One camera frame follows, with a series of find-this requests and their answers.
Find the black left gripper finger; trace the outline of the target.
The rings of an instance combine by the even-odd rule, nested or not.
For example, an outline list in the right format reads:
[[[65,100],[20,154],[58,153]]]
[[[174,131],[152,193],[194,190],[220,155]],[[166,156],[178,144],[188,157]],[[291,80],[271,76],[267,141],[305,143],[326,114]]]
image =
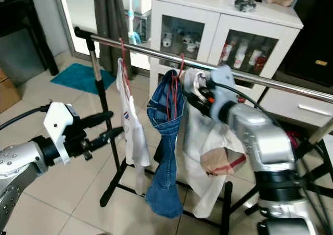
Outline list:
[[[111,111],[98,112],[82,118],[79,122],[79,127],[81,129],[88,129],[97,127],[107,120],[110,120],[114,116],[114,113]]]
[[[88,147],[103,147],[106,144],[114,144],[115,138],[124,132],[122,127],[116,127],[100,133],[98,137],[88,141]]]

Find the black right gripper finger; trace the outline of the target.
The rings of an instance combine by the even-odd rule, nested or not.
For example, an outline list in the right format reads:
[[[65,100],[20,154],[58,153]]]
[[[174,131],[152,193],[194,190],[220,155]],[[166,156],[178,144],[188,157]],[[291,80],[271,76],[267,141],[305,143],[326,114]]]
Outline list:
[[[190,106],[197,109],[197,111],[199,111],[199,112],[201,111],[201,101],[200,101],[200,98],[196,94],[188,92],[188,91],[184,91],[184,96],[185,96],[188,104],[190,104]]]

